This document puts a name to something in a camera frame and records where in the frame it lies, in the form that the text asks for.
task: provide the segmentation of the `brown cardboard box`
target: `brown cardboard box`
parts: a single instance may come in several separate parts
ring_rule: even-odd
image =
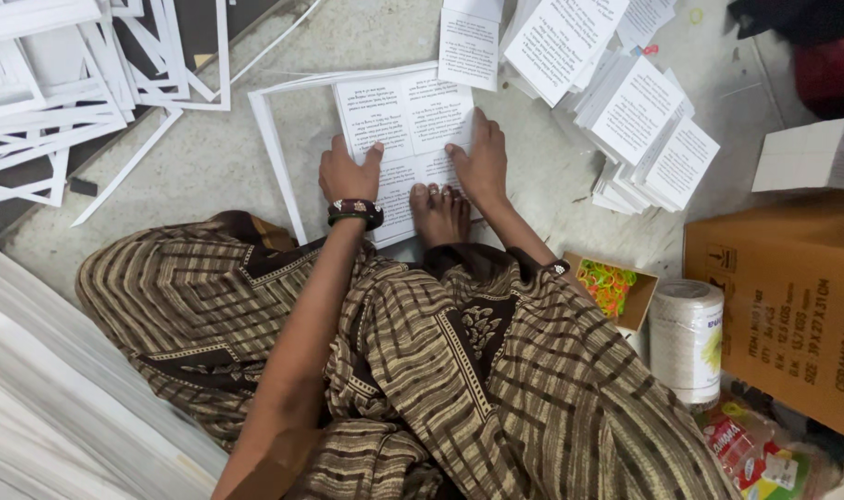
[[[684,276],[724,290],[721,367],[844,434],[844,192],[692,222]]]
[[[656,283],[659,281],[659,278],[645,270],[607,262],[603,259],[578,256],[572,252],[564,252],[564,260],[570,264],[570,268],[572,269],[571,272],[573,273],[579,269],[579,263],[581,263],[583,259],[588,259],[595,263],[602,263],[617,268],[633,270],[638,273],[638,280],[635,281],[634,285],[629,287],[629,294],[625,299],[625,309],[623,314],[621,314],[619,318],[610,319],[613,321],[614,325],[619,327],[621,330],[625,330],[625,338],[629,338],[629,335],[637,333],[640,330],[641,325],[644,323],[644,319],[647,317],[647,310],[650,307],[650,299],[653,298],[653,291],[656,290]]]

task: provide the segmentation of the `white thread spool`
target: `white thread spool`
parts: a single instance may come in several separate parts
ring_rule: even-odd
[[[648,313],[650,369],[688,406],[718,400],[721,379],[721,290],[690,279],[660,283]]]

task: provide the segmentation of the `woman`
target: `woman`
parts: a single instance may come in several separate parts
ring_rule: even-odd
[[[421,266],[363,242],[383,145],[363,165],[343,136],[332,148],[319,185],[350,201],[330,207],[325,241],[293,249],[225,212],[81,268],[95,322],[231,451],[213,499],[738,496],[689,413],[512,209],[496,122],[477,109],[471,156],[447,152],[510,250],[466,243],[468,200],[419,184]]]

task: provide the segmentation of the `bangle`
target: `bangle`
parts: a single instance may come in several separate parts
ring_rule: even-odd
[[[366,231],[380,228],[384,223],[384,210],[368,199],[339,199],[328,208],[329,225],[347,217],[358,217],[367,222]]]

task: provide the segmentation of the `patterned cloth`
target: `patterned cloth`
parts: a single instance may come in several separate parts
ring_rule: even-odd
[[[83,264],[87,313],[232,449],[322,241],[244,212]],[[478,244],[357,256],[324,372],[332,422],[296,498],[731,498],[689,413],[553,270]]]

